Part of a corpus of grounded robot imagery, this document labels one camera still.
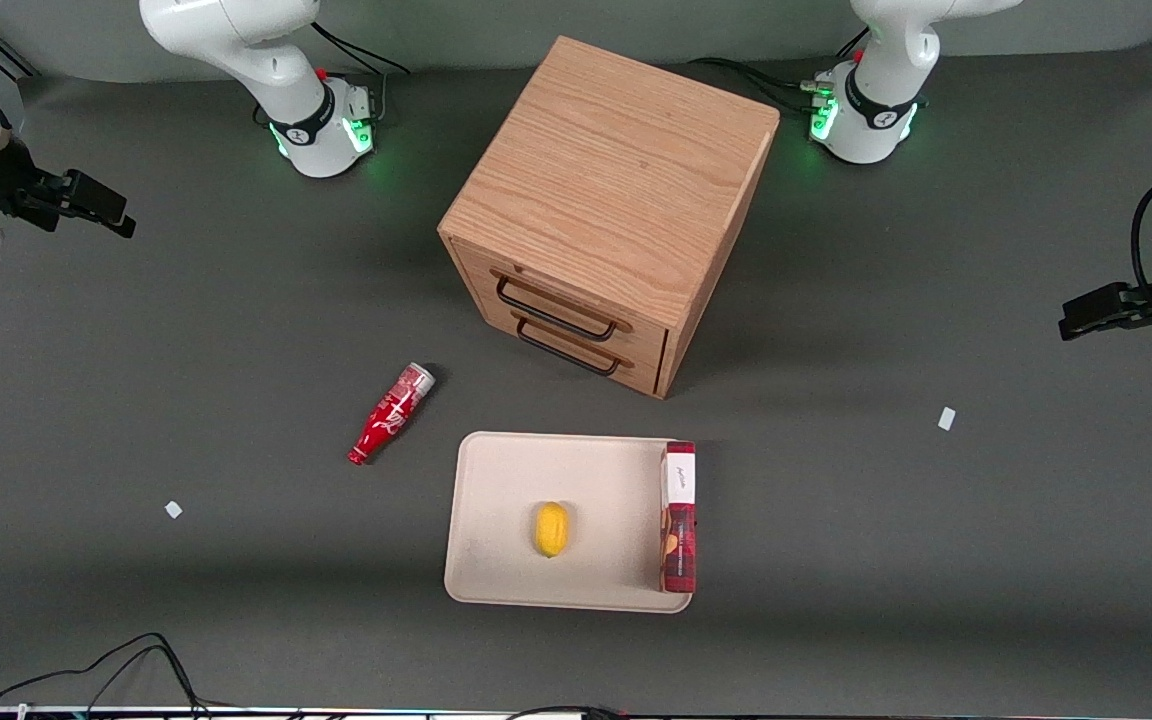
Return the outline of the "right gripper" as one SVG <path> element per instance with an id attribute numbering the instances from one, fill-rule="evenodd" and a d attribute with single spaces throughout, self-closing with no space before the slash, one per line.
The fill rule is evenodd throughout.
<path id="1" fill-rule="evenodd" d="M 82 170 L 68 169 L 61 179 L 38 169 L 26 146 L 10 132 L 5 136 L 0 146 L 1 214 L 36 223 L 41 232 L 58 232 L 65 218 L 101 225 L 119 237 L 132 238 L 137 223 L 126 215 L 126 197 Z"/>

